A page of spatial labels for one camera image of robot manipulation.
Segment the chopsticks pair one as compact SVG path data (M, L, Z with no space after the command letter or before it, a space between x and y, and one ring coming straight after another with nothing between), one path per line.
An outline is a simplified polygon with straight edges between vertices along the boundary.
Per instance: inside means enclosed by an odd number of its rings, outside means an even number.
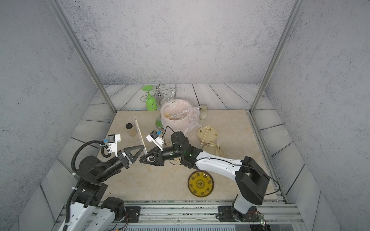
M136 126L136 129L137 129L137 133L139 135L140 143L144 146L144 154L147 155L147 149L146 149L145 142L143 140L143 136L142 136L142 133L141 133L141 130L140 130L140 127L139 127L136 116L135 116L135 126Z

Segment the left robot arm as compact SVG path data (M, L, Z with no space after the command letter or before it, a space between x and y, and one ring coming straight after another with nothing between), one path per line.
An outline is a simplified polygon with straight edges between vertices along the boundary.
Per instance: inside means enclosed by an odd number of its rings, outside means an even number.
M78 155L85 147L93 143L101 146L102 155L108 160L103 162L95 156L87 156L77 167ZM90 231L103 231L111 222L120 222L128 218L123 200L115 197L102 200L108 188L105 182L112 176L119 174L122 169L128 169L130 165L135 163L145 147L138 145L113 151L112 148L115 145L116 143L109 142L107 139L88 141L80 146L73 155L71 160L72 173L77 175L79 180L67 200L66 216L60 227L61 231L81 231L98 205L101 205L101 209L95 216L93 223L88 226Z

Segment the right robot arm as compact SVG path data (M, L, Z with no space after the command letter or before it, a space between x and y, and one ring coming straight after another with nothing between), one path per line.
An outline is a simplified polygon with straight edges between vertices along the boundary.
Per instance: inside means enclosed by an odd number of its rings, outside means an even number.
M244 222L253 214L252 207L260 206L267 195L270 177L251 157L227 159L211 155L192 146L181 131L171 135L172 145L154 147L140 158L140 163L152 166L164 166L165 161L179 158L186 168L213 172L236 182L239 194L234 200L230 213L234 220Z

